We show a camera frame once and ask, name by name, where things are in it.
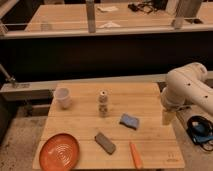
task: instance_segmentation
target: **gray eraser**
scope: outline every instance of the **gray eraser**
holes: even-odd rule
[[[95,136],[95,141],[108,153],[108,154],[112,154],[115,149],[116,146],[115,144],[113,144],[104,134],[102,134],[101,132],[99,132],[96,136]]]
[[[123,124],[129,128],[133,128],[136,130],[139,127],[139,119],[124,113],[121,116],[120,124]]]

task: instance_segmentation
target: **wooden tabletop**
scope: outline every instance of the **wooden tabletop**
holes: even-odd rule
[[[100,12],[97,7],[116,6],[118,11]],[[132,12],[128,9],[128,3],[103,3],[95,4],[96,27],[112,21],[121,27],[149,27],[149,26],[170,26],[174,16],[165,11]],[[213,2],[203,3],[198,13],[205,24],[213,24]],[[62,5],[41,5],[25,31],[40,31],[42,23],[50,24],[52,30],[87,29],[86,6],[84,4],[62,4]]]
[[[184,161],[175,134],[163,126],[160,92],[155,83],[63,83],[68,88],[72,104],[62,110],[53,99],[48,118],[33,162],[40,169],[39,152],[47,139],[58,133],[76,137],[80,159],[76,169],[134,169],[129,141],[135,143],[144,168],[183,168]],[[108,92],[108,117],[98,112],[100,91]],[[119,124],[123,113],[140,119],[138,130]],[[108,155],[95,141],[98,132],[104,133],[115,145]]]

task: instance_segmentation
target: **white cup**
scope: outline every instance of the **white cup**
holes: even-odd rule
[[[59,88],[54,92],[54,98],[60,104],[63,109],[69,108],[71,104],[71,98],[69,94],[69,90],[67,88]]]

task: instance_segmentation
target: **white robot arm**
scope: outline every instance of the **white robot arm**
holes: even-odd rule
[[[189,100],[213,115],[213,89],[203,82],[207,69],[201,63],[191,63],[168,72],[167,87],[161,93],[161,103],[168,111],[177,111]]]

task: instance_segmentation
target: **orange marker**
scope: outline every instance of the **orange marker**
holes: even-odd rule
[[[130,142],[129,142],[129,146],[130,146],[130,149],[131,149],[132,159],[133,159],[133,161],[134,161],[135,168],[136,168],[136,169],[142,169],[143,163],[142,163],[142,160],[141,160],[141,156],[140,156],[140,154],[138,153],[138,151],[137,151],[137,149],[136,149],[135,144],[133,144],[133,143],[130,141]]]

